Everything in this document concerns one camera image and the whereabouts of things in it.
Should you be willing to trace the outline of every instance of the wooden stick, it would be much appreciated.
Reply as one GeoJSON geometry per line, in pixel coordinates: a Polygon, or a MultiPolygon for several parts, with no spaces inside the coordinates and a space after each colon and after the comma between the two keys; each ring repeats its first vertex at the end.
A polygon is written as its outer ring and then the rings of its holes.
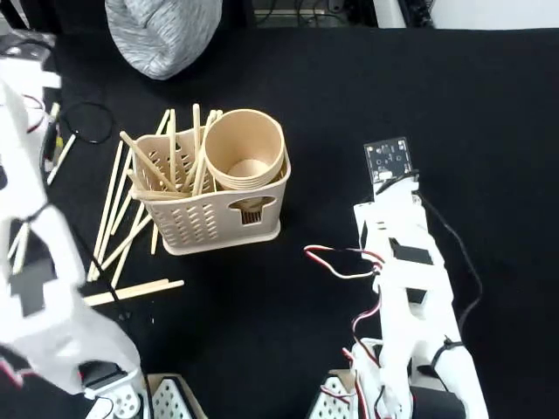
{"type": "MultiPolygon", "coordinates": [[[[64,146],[64,148],[62,149],[62,152],[60,153],[60,157],[59,157],[59,161],[57,163],[57,165],[54,167],[54,169],[52,170],[52,172],[49,174],[49,177],[46,178],[46,184],[47,185],[51,185],[52,182],[54,181],[54,178],[56,177],[57,173],[59,172],[59,168],[62,165],[62,162],[65,160],[66,156],[68,155],[68,152],[70,151],[70,148],[72,148],[73,143],[76,141],[76,136],[74,134],[70,135],[70,138],[68,139],[68,142],[66,143],[66,145],[64,146]]],[[[19,231],[17,232],[13,243],[10,246],[10,249],[8,250],[8,259],[11,259],[12,256],[14,256],[14,253],[16,253],[16,248],[19,245],[20,240],[22,239],[22,236],[26,234],[29,236],[29,230],[25,230],[23,228],[23,225],[19,228],[19,231]]]]}
{"type": "Polygon", "coordinates": [[[70,135],[70,138],[68,139],[68,142],[66,143],[64,148],[62,148],[62,153],[60,153],[59,161],[56,163],[56,166],[49,174],[49,177],[46,178],[47,185],[50,186],[54,181],[56,174],[59,172],[60,166],[62,166],[62,163],[66,159],[66,156],[68,155],[68,152],[70,151],[70,148],[72,148],[74,142],[76,142],[76,136],[72,134],[70,135]]]}
{"type": "Polygon", "coordinates": [[[169,123],[167,124],[169,136],[169,178],[176,185],[176,116],[175,109],[171,109],[169,123]]]}
{"type": "Polygon", "coordinates": [[[159,236],[159,230],[157,229],[157,224],[154,223],[154,229],[151,233],[151,254],[155,255],[157,250],[157,237],[159,236]]]}
{"type": "MultiPolygon", "coordinates": [[[[164,290],[170,290],[171,288],[177,288],[183,286],[184,281],[173,281],[169,282],[166,279],[159,281],[148,282],[147,284],[130,286],[128,288],[121,288],[116,290],[116,295],[119,299],[131,299],[133,297],[138,297],[141,295],[150,294],[153,292],[159,292],[164,290]]],[[[89,306],[98,306],[101,304],[110,303],[113,301],[113,296],[110,292],[103,292],[102,294],[91,295],[89,297],[84,297],[84,301],[89,306]]]]}
{"type": "Polygon", "coordinates": [[[211,111],[206,120],[206,126],[204,130],[204,137],[202,138],[202,146],[200,152],[197,155],[196,160],[199,160],[196,167],[196,176],[194,177],[194,186],[192,187],[192,196],[200,195],[202,193],[202,185],[204,183],[204,171],[205,171],[205,154],[204,154],[204,144],[206,142],[206,137],[208,136],[208,131],[210,131],[210,126],[216,119],[216,111],[211,111]]]}
{"type": "Polygon", "coordinates": [[[194,127],[194,161],[200,151],[200,105],[192,105],[192,126],[194,127]]]}
{"type": "Polygon", "coordinates": [[[132,148],[132,151],[134,151],[134,153],[136,154],[136,156],[143,161],[143,163],[146,165],[146,167],[151,170],[151,172],[155,175],[155,177],[157,177],[157,179],[159,179],[161,182],[163,182],[165,184],[165,186],[167,186],[167,188],[169,190],[173,190],[176,192],[176,188],[175,185],[173,185],[171,182],[169,182],[169,179],[167,179],[163,173],[161,173],[159,171],[159,168],[157,168],[157,166],[143,153],[143,151],[141,151],[141,149],[138,147],[138,145],[135,143],[135,141],[133,141],[128,134],[126,134],[124,131],[121,131],[121,138],[124,142],[126,142],[128,144],[128,146],[130,148],[132,148]]]}
{"type": "Polygon", "coordinates": [[[157,127],[157,131],[155,131],[155,135],[161,135],[163,129],[165,129],[165,125],[167,124],[167,120],[169,119],[170,110],[165,109],[165,113],[161,118],[161,122],[159,122],[159,127],[157,127]]]}
{"type": "MultiPolygon", "coordinates": [[[[114,183],[116,181],[116,172],[118,171],[119,163],[121,162],[121,154],[122,154],[122,142],[119,141],[119,147],[116,148],[116,155],[114,156],[113,172],[111,173],[111,179],[108,183],[107,197],[105,198],[105,206],[103,207],[103,213],[101,215],[99,231],[97,232],[97,239],[95,240],[95,248],[93,249],[93,255],[95,257],[99,256],[101,242],[103,241],[103,235],[105,233],[105,227],[107,225],[109,206],[111,204],[111,198],[113,197],[114,183]]],[[[92,262],[89,265],[89,271],[87,272],[88,278],[92,276],[94,269],[95,269],[95,265],[92,262]]]]}
{"type": "MultiPolygon", "coordinates": [[[[169,109],[167,109],[163,114],[161,122],[159,122],[159,127],[157,128],[157,131],[155,131],[155,135],[160,135],[163,132],[163,129],[165,128],[165,124],[167,124],[168,118],[169,118],[169,109]]],[[[116,219],[114,220],[114,225],[113,228],[111,229],[111,236],[114,236],[114,233],[116,233],[117,229],[119,228],[119,225],[121,225],[122,218],[126,214],[128,205],[130,205],[131,201],[132,201],[132,196],[128,192],[128,194],[126,195],[126,199],[124,200],[124,203],[122,203],[121,210],[119,211],[118,216],[116,216],[116,219]]]]}
{"type": "Polygon", "coordinates": [[[17,246],[16,258],[11,269],[12,274],[21,272],[22,268],[24,267],[25,253],[27,252],[27,241],[29,239],[29,231],[31,229],[31,226],[29,225],[29,223],[24,223],[22,228],[24,229],[24,234],[22,235],[21,240],[19,241],[19,245],[17,246]]]}
{"type": "Polygon", "coordinates": [[[130,189],[130,195],[134,199],[145,199],[149,201],[154,201],[158,199],[164,199],[170,201],[172,199],[183,199],[187,198],[188,195],[180,194],[178,192],[168,192],[166,190],[138,190],[135,186],[130,189]]]}
{"type": "Polygon", "coordinates": [[[128,176],[128,179],[130,179],[130,181],[132,181],[132,184],[134,185],[134,188],[136,190],[138,190],[138,191],[143,191],[143,190],[148,191],[147,189],[145,189],[143,187],[143,185],[141,184],[140,179],[138,178],[138,176],[136,176],[136,173],[134,173],[133,170],[130,170],[130,169],[127,170],[126,175],[128,176]]]}
{"type": "MultiPolygon", "coordinates": [[[[128,244],[131,243],[132,240],[134,240],[134,237],[140,234],[143,228],[146,225],[148,225],[150,221],[151,221],[151,216],[147,215],[144,217],[143,220],[140,221],[140,223],[135,229],[132,229],[132,231],[130,231],[130,234],[124,240],[122,240],[122,243],[119,244],[119,246],[113,251],[113,253],[111,253],[111,256],[109,256],[107,259],[103,261],[103,263],[101,264],[101,269],[103,271],[106,270],[106,268],[108,268],[116,260],[117,257],[119,257],[119,255],[124,251],[124,249],[126,249],[126,246],[128,246],[128,244]]],[[[96,272],[94,278],[96,279],[98,276],[99,273],[96,272]]]]}
{"type": "Polygon", "coordinates": [[[25,234],[25,229],[24,226],[22,225],[19,228],[19,231],[17,232],[16,236],[14,237],[14,241],[11,244],[10,249],[8,250],[8,259],[11,259],[11,257],[14,256],[14,254],[16,253],[17,245],[19,244],[19,241],[21,240],[24,234],[25,234]]]}
{"type": "Polygon", "coordinates": [[[122,203],[121,210],[119,211],[119,215],[116,216],[116,220],[114,220],[113,229],[111,230],[111,236],[114,236],[114,233],[116,233],[116,230],[119,228],[119,225],[121,225],[122,218],[126,214],[126,211],[128,209],[128,205],[130,205],[131,201],[132,201],[132,196],[130,195],[130,192],[128,191],[128,194],[126,195],[126,198],[124,199],[124,203],[122,203]]]}
{"type": "MultiPolygon", "coordinates": [[[[130,232],[134,231],[134,229],[140,223],[141,214],[143,214],[144,208],[145,208],[144,204],[140,203],[140,206],[138,207],[138,210],[136,211],[136,217],[134,219],[134,222],[132,223],[132,228],[130,229],[130,232]]],[[[132,247],[132,243],[130,243],[128,246],[126,246],[126,248],[124,249],[124,251],[121,254],[121,258],[119,259],[119,263],[116,265],[116,270],[114,271],[113,280],[111,281],[111,286],[113,288],[116,288],[116,286],[119,283],[119,279],[121,278],[121,273],[122,273],[122,267],[124,266],[124,263],[126,262],[126,258],[128,257],[128,253],[130,252],[131,247],[132,247]]]]}
{"type": "Polygon", "coordinates": [[[119,180],[119,186],[116,189],[116,194],[114,195],[113,208],[111,208],[111,213],[108,216],[107,228],[103,234],[103,241],[101,242],[101,247],[99,249],[99,256],[97,261],[99,263],[103,262],[105,257],[105,252],[107,251],[108,239],[111,237],[111,230],[113,229],[114,218],[116,217],[116,211],[118,209],[119,203],[121,202],[122,190],[124,189],[124,182],[126,181],[126,172],[130,167],[130,162],[132,161],[132,151],[128,150],[126,160],[124,161],[124,167],[122,168],[121,179],[119,180]]]}
{"type": "Polygon", "coordinates": [[[192,182],[192,177],[194,177],[194,175],[197,172],[197,167],[198,167],[199,162],[200,162],[200,159],[198,157],[196,157],[196,159],[192,163],[192,166],[190,167],[189,174],[186,176],[186,180],[184,181],[184,185],[183,185],[183,189],[182,189],[183,192],[189,192],[189,186],[190,186],[190,183],[192,182]]]}

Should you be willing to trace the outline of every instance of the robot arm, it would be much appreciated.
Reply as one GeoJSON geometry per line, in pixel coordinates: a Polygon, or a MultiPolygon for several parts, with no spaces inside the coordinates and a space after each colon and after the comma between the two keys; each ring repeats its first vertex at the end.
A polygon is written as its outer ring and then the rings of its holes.
{"type": "Polygon", "coordinates": [[[355,365],[362,370],[367,405],[376,405],[381,417],[409,419],[414,412],[411,388],[438,389],[440,379],[463,405],[456,417],[487,418],[472,356],[460,342],[445,262],[427,229],[417,189],[413,176],[406,176],[373,203],[354,207],[362,248],[385,258],[373,286],[382,298],[383,339],[373,340],[382,348],[380,369],[362,360],[357,345],[353,350],[361,359],[355,365]],[[418,367],[424,366],[433,366],[438,378],[421,374],[418,367]]]}
{"type": "Polygon", "coordinates": [[[84,268],[66,220],[47,204],[38,170],[45,127],[28,132],[24,98],[1,79],[0,104],[0,157],[7,177],[0,189],[0,344],[70,394],[130,395],[137,402],[126,415],[135,415],[143,392],[140,356],[129,337],[87,306],[77,291],[84,268]],[[42,260],[10,273],[6,254],[12,219],[29,221],[48,247],[55,272],[51,260],[42,260]],[[79,366],[89,361],[114,364],[120,372],[87,387],[79,366]]]}

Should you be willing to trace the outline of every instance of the paper cup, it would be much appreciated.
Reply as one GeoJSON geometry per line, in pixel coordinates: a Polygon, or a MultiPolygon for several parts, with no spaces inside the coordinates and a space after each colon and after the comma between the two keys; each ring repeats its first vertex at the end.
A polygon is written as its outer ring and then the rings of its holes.
{"type": "Polygon", "coordinates": [[[224,113],[208,130],[207,168],[225,189],[256,189],[278,174],[286,144],[281,125],[259,111],[224,113]]]}

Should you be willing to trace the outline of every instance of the cup rim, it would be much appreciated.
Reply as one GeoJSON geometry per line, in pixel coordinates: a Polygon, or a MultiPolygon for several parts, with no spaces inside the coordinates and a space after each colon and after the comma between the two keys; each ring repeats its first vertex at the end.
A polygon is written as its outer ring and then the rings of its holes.
{"type": "MultiPolygon", "coordinates": [[[[270,169],[273,169],[275,167],[277,167],[278,165],[281,164],[281,162],[283,161],[283,157],[284,157],[284,153],[285,153],[285,149],[286,149],[286,140],[285,137],[283,135],[283,129],[281,128],[281,125],[278,123],[278,121],[276,121],[274,118],[272,118],[270,115],[268,115],[267,113],[264,112],[260,112],[257,111],[256,109],[249,109],[249,108],[243,108],[243,109],[234,109],[232,111],[226,112],[222,115],[222,118],[225,117],[225,115],[231,115],[233,113],[244,113],[244,112],[248,112],[248,113],[257,113],[260,116],[264,116],[265,118],[267,118],[269,121],[271,121],[273,124],[275,124],[275,126],[278,128],[279,130],[279,135],[281,137],[281,147],[279,148],[279,152],[278,155],[276,157],[276,159],[273,161],[273,163],[269,166],[270,169]]],[[[217,124],[219,121],[214,122],[213,124],[211,124],[210,129],[208,130],[208,135],[211,133],[211,130],[213,129],[214,125],[217,124]]],[[[211,164],[210,159],[208,159],[208,155],[206,154],[206,145],[205,143],[202,145],[203,150],[204,151],[204,160],[206,162],[206,165],[208,166],[208,170],[211,172],[211,174],[216,178],[216,180],[221,177],[223,179],[226,179],[228,181],[232,181],[233,183],[237,182],[237,181],[255,181],[258,180],[261,176],[265,175],[266,173],[268,173],[270,170],[266,171],[265,173],[261,174],[261,175],[252,175],[252,176],[231,176],[231,175],[227,175],[226,173],[222,172],[221,170],[217,169],[213,164],[211,164]]]]}

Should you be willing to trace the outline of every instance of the black cable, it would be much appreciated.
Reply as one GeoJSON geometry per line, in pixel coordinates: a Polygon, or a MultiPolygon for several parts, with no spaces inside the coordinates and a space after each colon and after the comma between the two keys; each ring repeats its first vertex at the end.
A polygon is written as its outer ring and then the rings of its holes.
{"type": "Polygon", "coordinates": [[[403,179],[406,179],[408,177],[413,177],[419,174],[419,170],[413,169],[410,170],[407,173],[404,173],[403,175],[394,177],[392,179],[389,179],[388,181],[386,181],[385,183],[383,183],[381,185],[381,187],[378,189],[378,191],[376,192],[377,195],[382,194],[386,189],[388,189],[390,186],[392,186],[394,183],[398,183],[400,181],[402,181],[403,179]]]}
{"type": "MultiPolygon", "coordinates": [[[[346,22],[344,22],[344,20],[341,17],[336,16],[336,15],[330,15],[329,13],[324,13],[324,14],[320,14],[320,15],[317,14],[317,17],[331,17],[331,18],[336,19],[341,24],[346,24],[346,22]]],[[[314,17],[310,17],[309,19],[305,20],[305,24],[309,24],[313,20],[314,20],[314,17]]]]}
{"type": "Polygon", "coordinates": [[[114,131],[114,126],[116,125],[116,121],[114,120],[114,116],[113,116],[113,113],[111,112],[111,110],[107,106],[103,105],[102,103],[93,102],[91,100],[82,100],[80,102],[76,102],[76,103],[64,108],[60,112],[59,118],[60,118],[60,120],[65,122],[66,127],[68,128],[68,131],[70,131],[72,134],[74,134],[76,136],[76,139],[81,140],[83,142],[87,142],[89,144],[102,144],[103,142],[110,139],[111,135],[113,134],[113,131],[114,131]],[[107,131],[102,133],[102,135],[99,135],[99,137],[97,139],[86,138],[82,133],[79,132],[79,130],[75,126],[72,125],[72,123],[70,122],[70,120],[68,118],[69,113],[75,112],[81,106],[90,106],[90,107],[93,107],[93,108],[97,108],[100,111],[102,111],[108,118],[109,124],[108,124],[107,131]]]}
{"type": "Polygon", "coordinates": [[[293,1],[293,8],[295,9],[295,16],[297,17],[297,26],[300,26],[301,19],[303,16],[300,15],[300,10],[303,7],[303,2],[305,0],[294,0],[293,1]]]}
{"type": "Polygon", "coordinates": [[[314,2],[314,4],[313,4],[314,25],[315,25],[317,28],[319,27],[319,25],[318,25],[318,16],[316,15],[316,8],[317,8],[318,5],[319,5],[320,3],[322,3],[323,1],[324,1],[324,0],[316,0],[316,1],[314,2]]]}
{"type": "Polygon", "coordinates": [[[95,397],[95,399],[101,399],[101,400],[109,400],[111,402],[111,409],[108,411],[108,413],[106,415],[103,416],[103,419],[107,419],[112,413],[113,413],[113,409],[114,409],[114,402],[112,399],[109,399],[108,397],[103,397],[102,395],[98,395],[97,397],[95,397]]]}
{"type": "Polygon", "coordinates": [[[384,386],[381,387],[381,391],[380,391],[380,393],[378,394],[378,397],[375,400],[375,418],[376,419],[380,419],[380,417],[381,417],[378,413],[378,403],[383,398],[383,394],[384,394],[384,386]]]}
{"type": "Polygon", "coordinates": [[[481,282],[480,275],[479,275],[478,271],[475,269],[475,266],[473,265],[473,262],[470,259],[470,255],[468,254],[466,246],[464,245],[464,242],[462,241],[462,238],[460,237],[460,235],[456,232],[455,229],[453,229],[451,227],[451,225],[445,220],[445,218],[442,216],[442,214],[440,212],[438,212],[438,210],[432,205],[432,203],[430,203],[427,199],[425,199],[425,197],[423,196],[423,194],[421,192],[417,191],[416,195],[419,196],[419,198],[421,198],[421,200],[423,201],[424,206],[436,218],[438,218],[438,220],[440,221],[441,224],[443,224],[443,226],[446,228],[446,230],[454,236],[454,238],[456,239],[456,241],[458,242],[458,244],[460,246],[460,250],[462,251],[462,255],[464,256],[464,260],[466,261],[468,269],[472,273],[473,278],[475,279],[475,282],[478,286],[478,295],[466,307],[466,309],[464,309],[462,314],[460,314],[460,317],[459,317],[459,320],[458,320],[458,329],[459,329],[459,332],[460,332],[460,336],[462,336],[463,330],[464,330],[464,324],[466,323],[466,319],[467,319],[468,315],[480,303],[481,298],[483,297],[483,283],[481,282]]]}
{"type": "Polygon", "coordinates": [[[278,4],[278,0],[272,0],[270,4],[270,10],[262,17],[261,19],[256,21],[256,25],[263,24],[268,18],[273,14],[273,11],[276,9],[276,5],[278,4]]]}

